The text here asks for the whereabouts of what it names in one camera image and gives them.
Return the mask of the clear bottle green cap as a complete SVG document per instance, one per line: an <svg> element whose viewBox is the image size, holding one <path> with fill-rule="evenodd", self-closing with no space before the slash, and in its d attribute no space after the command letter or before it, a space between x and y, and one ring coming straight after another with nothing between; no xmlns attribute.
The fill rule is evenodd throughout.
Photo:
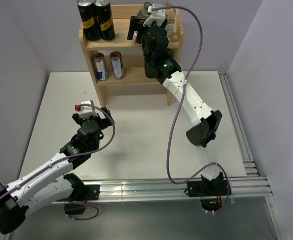
<svg viewBox="0 0 293 240"><path fill-rule="evenodd" d="M150 13L148 12L148 8L152 6L152 3L147 1L143 4L143 7L138 11L137 18L146 20L149 18Z"/></svg>

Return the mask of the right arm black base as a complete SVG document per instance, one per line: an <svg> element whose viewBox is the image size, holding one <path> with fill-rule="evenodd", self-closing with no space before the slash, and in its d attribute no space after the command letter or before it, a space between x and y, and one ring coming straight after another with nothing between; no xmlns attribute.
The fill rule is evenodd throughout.
<svg viewBox="0 0 293 240"><path fill-rule="evenodd" d="M232 191L227 185L227 181L223 180L217 186L213 186L206 181L188 181L185 193L189 197L213 197L213 196L227 196L231 195Z"/></svg>

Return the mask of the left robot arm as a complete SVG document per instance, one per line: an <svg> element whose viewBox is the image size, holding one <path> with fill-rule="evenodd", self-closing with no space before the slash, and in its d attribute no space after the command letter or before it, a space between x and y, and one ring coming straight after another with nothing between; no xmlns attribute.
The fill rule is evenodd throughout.
<svg viewBox="0 0 293 240"><path fill-rule="evenodd" d="M90 103L75 106L73 120L80 126L77 133L46 163L8 184L0 182L0 233L9 234L25 219L52 202L71 202L82 197L83 182L71 171L86 162L100 146L103 130L115 127L111 112L106 107Z"/></svg>

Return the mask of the silver can red tab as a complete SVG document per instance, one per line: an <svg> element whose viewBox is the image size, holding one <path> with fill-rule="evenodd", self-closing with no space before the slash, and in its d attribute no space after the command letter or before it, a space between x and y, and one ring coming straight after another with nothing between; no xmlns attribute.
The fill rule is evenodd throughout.
<svg viewBox="0 0 293 240"><path fill-rule="evenodd" d="M122 55L119 51L110 53L111 67L115 79L122 79L124 77Z"/></svg>

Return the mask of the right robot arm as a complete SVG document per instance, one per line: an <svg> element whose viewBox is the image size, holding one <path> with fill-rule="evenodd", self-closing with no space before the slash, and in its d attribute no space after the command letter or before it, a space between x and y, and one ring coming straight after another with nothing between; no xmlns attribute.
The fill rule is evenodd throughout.
<svg viewBox="0 0 293 240"><path fill-rule="evenodd" d="M137 33L135 42L142 46L146 77L156 79L179 101L178 109L184 109L193 124L186 132L187 139L210 154L212 148L208 144L216 137L222 113L213 110L201 99L187 81L187 76L177 61L170 55L166 22L152 17L143 19L132 16L127 39L132 40L133 33Z"/></svg>

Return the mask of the green bottle yellow label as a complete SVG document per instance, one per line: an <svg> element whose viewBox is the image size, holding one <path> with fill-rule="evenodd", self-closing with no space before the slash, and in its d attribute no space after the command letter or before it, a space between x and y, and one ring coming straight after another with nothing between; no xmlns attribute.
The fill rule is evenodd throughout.
<svg viewBox="0 0 293 240"><path fill-rule="evenodd" d="M145 76L149 79L152 79L153 78L153 75L152 75L152 72L151 72L151 69L150 69L150 66L148 63L144 63L144 71L145 71Z"/></svg>

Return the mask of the clear soda bottle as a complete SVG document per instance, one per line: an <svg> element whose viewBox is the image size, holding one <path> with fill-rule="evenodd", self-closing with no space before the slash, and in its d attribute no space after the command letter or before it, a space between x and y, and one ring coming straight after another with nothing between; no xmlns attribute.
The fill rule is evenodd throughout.
<svg viewBox="0 0 293 240"><path fill-rule="evenodd" d="M174 8L166 8L165 9L165 17L167 19L167 23L165 26L166 30L166 36L169 39L174 31L174 25L175 25L175 17L176 17L176 11Z"/></svg>

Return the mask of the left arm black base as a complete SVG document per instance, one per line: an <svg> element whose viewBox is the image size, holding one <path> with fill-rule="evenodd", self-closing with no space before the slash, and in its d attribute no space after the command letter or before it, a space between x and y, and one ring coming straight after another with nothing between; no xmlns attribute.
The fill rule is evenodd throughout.
<svg viewBox="0 0 293 240"><path fill-rule="evenodd" d="M81 184L75 187L64 203L64 213L68 216L81 216L88 209L89 201L97 201L100 194L99 184Z"/></svg>

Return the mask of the blue silver energy can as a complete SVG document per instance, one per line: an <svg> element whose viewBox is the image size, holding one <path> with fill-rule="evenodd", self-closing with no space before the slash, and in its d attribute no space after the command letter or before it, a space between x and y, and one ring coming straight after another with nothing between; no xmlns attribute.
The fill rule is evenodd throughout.
<svg viewBox="0 0 293 240"><path fill-rule="evenodd" d="M93 55L93 64L96 72L97 79L104 82L108 80L108 71L104 59L104 55L100 52Z"/></svg>

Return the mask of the green glass bottle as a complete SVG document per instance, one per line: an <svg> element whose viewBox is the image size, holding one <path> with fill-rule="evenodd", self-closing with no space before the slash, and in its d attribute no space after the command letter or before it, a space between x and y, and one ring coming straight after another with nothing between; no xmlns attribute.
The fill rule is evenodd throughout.
<svg viewBox="0 0 293 240"><path fill-rule="evenodd" d="M174 56L173 56L173 52L172 52L172 50L169 48L168 49L168 54L169 54L169 56L171 57L171 58L174 58Z"/></svg>

